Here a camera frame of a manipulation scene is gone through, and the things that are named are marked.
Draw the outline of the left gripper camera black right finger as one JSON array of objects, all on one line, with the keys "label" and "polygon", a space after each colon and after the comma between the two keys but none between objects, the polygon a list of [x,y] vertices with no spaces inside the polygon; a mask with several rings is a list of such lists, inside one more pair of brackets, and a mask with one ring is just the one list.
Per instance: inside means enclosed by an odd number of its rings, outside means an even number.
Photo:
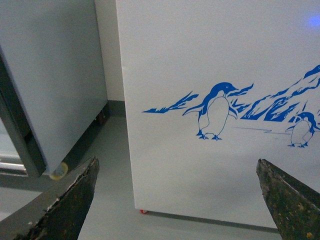
[{"label": "left gripper camera black right finger", "polygon": [[266,159],[256,174],[265,204],[283,240],[320,238],[320,193]]}]

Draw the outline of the left gripper camera black left finger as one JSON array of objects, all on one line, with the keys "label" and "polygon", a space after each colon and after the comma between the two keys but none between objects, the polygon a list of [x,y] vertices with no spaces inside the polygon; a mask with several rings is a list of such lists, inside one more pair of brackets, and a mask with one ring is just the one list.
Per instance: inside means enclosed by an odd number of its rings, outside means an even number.
[{"label": "left gripper camera black left finger", "polygon": [[99,160],[91,157],[0,222],[2,240],[76,240],[91,207]]}]

